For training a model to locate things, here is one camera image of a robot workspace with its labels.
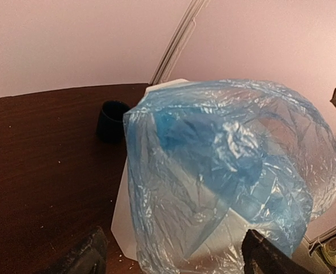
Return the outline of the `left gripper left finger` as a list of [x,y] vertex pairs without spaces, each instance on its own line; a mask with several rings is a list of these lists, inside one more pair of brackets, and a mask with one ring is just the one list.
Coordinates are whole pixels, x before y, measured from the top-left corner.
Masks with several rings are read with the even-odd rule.
[[106,273],[107,237],[101,227],[94,228],[69,252],[44,273]]

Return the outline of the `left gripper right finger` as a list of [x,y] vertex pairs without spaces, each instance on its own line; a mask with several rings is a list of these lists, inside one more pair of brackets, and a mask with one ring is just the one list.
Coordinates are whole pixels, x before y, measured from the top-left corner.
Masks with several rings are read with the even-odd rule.
[[311,273],[254,229],[246,232],[241,250],[245,262],[244,273]]

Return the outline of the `blue plastic trash bag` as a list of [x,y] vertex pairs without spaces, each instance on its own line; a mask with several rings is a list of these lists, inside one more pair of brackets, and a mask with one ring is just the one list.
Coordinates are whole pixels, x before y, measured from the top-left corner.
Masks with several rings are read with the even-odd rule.
[[243,273],[255,229],[286,256],[336,200],[336,139],[278,83],[185,82],[123,116],[137,260],[145,273]]

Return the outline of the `white faceted trash bin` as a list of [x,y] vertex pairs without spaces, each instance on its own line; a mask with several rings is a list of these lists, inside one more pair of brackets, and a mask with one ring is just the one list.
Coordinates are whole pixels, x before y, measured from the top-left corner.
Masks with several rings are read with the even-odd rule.
[[111,230],[126,257],[137,258],[138,240],[172,261],[240,257],[234,160],[224,157],[230,88],[174,80],[147,88],[124,115],[127,159]]

